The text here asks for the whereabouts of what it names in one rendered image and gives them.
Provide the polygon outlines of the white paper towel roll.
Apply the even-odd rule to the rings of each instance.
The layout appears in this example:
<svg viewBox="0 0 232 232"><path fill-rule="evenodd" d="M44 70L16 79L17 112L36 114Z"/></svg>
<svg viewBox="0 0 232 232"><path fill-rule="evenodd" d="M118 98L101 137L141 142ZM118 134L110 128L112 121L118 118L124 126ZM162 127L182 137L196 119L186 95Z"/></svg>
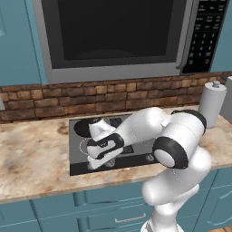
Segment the white paper towel roll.
<svg viewBox="0 0 232 232"><path fill-rule="evenodd" d="M206 118L207 128L213 128L218 121L223 101L227 94L227 87L220 81L207 82L204 85L198 111Z"/></svg>

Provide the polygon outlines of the teal drawer front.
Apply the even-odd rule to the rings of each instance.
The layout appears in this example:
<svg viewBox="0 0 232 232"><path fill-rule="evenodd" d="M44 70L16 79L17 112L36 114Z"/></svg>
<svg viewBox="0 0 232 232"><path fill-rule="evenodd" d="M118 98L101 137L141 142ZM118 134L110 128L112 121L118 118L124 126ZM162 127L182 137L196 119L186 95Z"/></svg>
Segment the teal drawer front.
<svg viewBox="0 0 232 232"><path fill-rule="evenodd" d="M217 175L214 178L212 187L221 188L232 185L232 167L219 169Z"/></svg>
<svg viewBox="0 0 232 232"><path fill-rule="evenodd" d="M29 201L0 204L0 226L34 220Z"/></svg>
<svg viewBox="0 0 232 232"><path fill-rule="evenodd" d="M142 199L141 187L142 182L134 182L130 184L86 190L84 198L88 204L128 202L131 200Z"/></svg>
<svg viewBox="0 0 232 232"><path fill-rule="evenodd" d="M39 218L61 216L76 211L73 194L33 199L33 204Z"/></svg>
<svg viewBox="0 0 232 232"><path fill-rule="evenodd" d="M146 213L146 217L115 223L114 219L135 218ZM43 232L140 232L143 223L150 217L151 207L142 204L120 205L108 209L86 212L82 216L70 214L39 220Z"/></svg>

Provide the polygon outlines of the black glass hob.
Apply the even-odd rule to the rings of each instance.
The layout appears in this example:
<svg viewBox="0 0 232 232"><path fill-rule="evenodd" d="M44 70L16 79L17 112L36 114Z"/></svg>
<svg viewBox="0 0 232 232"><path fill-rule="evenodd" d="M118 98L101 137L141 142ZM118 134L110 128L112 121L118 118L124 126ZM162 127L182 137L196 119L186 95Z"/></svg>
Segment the black glass hob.
<svg viewBox="0 0 232 232"><path fill-rule="evenodd" d="M82 175L93 172L124 169L158 163L152 154L154 140L124 147L120 155L108 161L97 169L92 169L87 159L87 142L91 138L89 122L91 119L69 120L69 162L70 175ZM152 155L154 160L147 160Z"/></svg>

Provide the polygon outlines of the teal wall cupboard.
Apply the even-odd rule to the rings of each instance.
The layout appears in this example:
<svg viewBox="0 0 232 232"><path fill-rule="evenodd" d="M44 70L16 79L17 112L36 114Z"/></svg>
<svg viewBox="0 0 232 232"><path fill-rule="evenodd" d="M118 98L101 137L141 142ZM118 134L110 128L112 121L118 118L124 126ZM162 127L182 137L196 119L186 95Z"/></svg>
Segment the teal wall cupboard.
<svg viewBox="0 0 232 232"><path fill-rule="evenodd" d="M210 71L212 73L232 72L232 0L228 3Z"/></svg>
<svg viewBox="0 0 232 232"><path fill-rule="evenodd" d="M47 83L33 0L0 0L0 86Z"/></svg>

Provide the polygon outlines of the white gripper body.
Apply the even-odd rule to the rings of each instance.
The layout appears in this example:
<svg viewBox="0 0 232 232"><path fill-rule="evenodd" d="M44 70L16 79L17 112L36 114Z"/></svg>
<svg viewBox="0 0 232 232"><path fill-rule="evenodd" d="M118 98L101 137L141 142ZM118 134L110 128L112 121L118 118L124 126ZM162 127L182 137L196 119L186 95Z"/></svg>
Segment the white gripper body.
<svg viewBox="0 0 232 232"><path fill-rule="evenodd" d="M89 161L89 164L90 164L91 168L92 169L97 169L100 166L102 166L103 164L105 164L106 162L108 162L109 160L114 159L116 156L121 154L122 151L123 151L123 148L120 148L120 149L108 152L101 159L94 159L91 156L88 156L87 159Z"/></svg>

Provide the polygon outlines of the grey appliance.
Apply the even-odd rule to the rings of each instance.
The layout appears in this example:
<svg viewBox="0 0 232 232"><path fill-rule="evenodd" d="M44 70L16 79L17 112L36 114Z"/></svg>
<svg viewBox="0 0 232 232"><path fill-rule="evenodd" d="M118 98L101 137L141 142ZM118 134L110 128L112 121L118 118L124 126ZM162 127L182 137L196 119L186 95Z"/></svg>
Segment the grey appliance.
<svg viewBox="0 0 232 232"><path fill-rule="evenodd" d="M232 76L227 77L227 94L223 102L220 115L232 124Z"/></svg>

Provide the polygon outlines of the teal cupboard door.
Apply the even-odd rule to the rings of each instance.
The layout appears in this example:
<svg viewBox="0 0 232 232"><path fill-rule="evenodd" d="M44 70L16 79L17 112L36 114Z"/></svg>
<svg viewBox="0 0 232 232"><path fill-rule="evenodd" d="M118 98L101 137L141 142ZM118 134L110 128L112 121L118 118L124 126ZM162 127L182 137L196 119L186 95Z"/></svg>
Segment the teal cupboard door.
<svg viewBox="0 0 232 232"><path fill-rule="evenodd" d="M215 224L228 218L232 218L232 186L212 188L193 232L207 232L222 228L215 226Z"/></svg>

